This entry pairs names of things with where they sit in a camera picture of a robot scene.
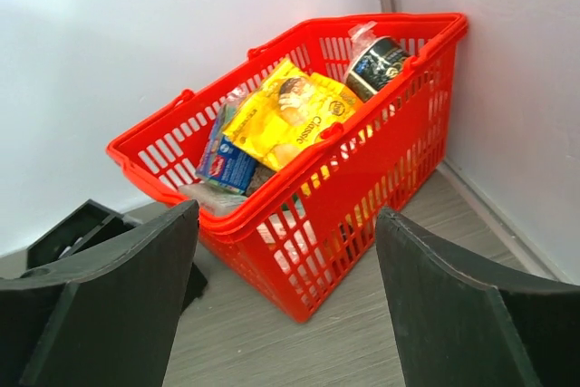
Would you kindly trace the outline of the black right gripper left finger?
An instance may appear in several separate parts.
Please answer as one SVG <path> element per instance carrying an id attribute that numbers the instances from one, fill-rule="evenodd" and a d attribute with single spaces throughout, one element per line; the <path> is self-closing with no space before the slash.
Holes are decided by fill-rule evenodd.
<path id="1" fill-rule="evenodd" d="M 188 200 L 1 283 L 4 386 L 160 386 L 198 240 Z"/>

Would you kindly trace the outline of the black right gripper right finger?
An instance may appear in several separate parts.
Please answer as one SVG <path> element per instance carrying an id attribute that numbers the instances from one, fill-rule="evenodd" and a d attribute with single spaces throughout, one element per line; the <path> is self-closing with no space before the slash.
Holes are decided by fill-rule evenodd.
<path id="1" fill-rule="evenodd" d="M 576 386 L 579 288 L 516 270 L 384 208 L 377 255 L 409 386 Z"/>

